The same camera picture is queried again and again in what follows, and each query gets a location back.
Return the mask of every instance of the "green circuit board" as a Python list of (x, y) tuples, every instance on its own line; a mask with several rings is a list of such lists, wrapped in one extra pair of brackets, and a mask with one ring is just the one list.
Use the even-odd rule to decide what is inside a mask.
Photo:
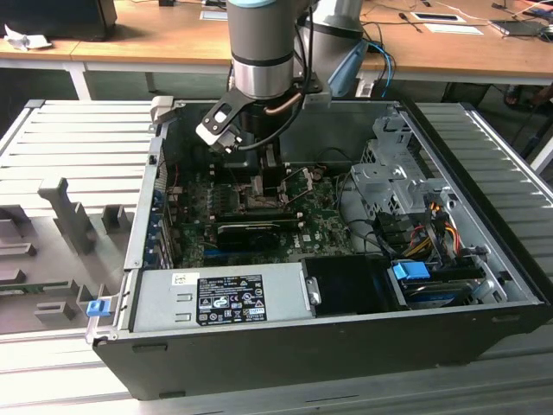
[[(305, 195), (306, 177), (294, 175), (286, 182), (289, 203), (278, 197), (256, 197), (251, 186), (216, 184), (196, 176), (183, 183), (182, 220), (178, 221), (182, 267), (254, 265), (298, 262), (306, 257), (353, 253), (349, 233), (335, 208), (335, 180), (320, 177)], [(303, 227), (297, 232), (279, 233), (278, 244), (262, 251), (222, 252), (217, 246), (213, 218), (217, 214), (257, 212), (301, 212)]]

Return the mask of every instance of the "white label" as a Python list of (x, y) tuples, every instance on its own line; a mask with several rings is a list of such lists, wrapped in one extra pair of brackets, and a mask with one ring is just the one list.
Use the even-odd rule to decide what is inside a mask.
[(265, 309), (250, 309), (250, 312), (248, 314), (250, 314), (250, 316), (254, 316), (256, 314), (265, 314)]
[(173, 285), (198, 284), (199, 272), (176, 272), (173, 274)]

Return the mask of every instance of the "motherboard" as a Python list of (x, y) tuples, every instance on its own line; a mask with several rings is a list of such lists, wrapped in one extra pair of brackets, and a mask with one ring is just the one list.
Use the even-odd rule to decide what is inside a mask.
[[(233, 177), (231, 171), (226, 175)], [(298, 262), (353, 253), (348, 227), (336, 208), (336, 180), (322, 169), (299, 168), (267, 196), (257, 192), (255, 182), (235, 177), (233, 182), (189, 177), (173, 198), (181, 267)]]

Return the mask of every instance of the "screwdriver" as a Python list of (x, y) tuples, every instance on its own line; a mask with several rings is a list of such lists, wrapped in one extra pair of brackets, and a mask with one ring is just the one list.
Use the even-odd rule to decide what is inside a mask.
[(405, 13), (399, 13), (399, 18), (401, 20), (405, 20), (408, 24), (410, 24), (411, 26), (413, 26), (415, 28), (415, 30), (418, 32), (418, 33), (422, 33), (423, 31), (420, 30), (411, 20), (409, 20), (409, 18), (405, 15)]

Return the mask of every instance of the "blue latch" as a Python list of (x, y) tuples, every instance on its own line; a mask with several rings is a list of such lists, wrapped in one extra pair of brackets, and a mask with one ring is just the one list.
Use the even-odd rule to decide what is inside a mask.
[(88, 303), (86, 315), (89, 317), (108, 317), (110, 315), (111, 300), (94, 300)]
[(423, 262), (400, 262), (392, 268), (396, 279), (430, 278), (429, 270)]

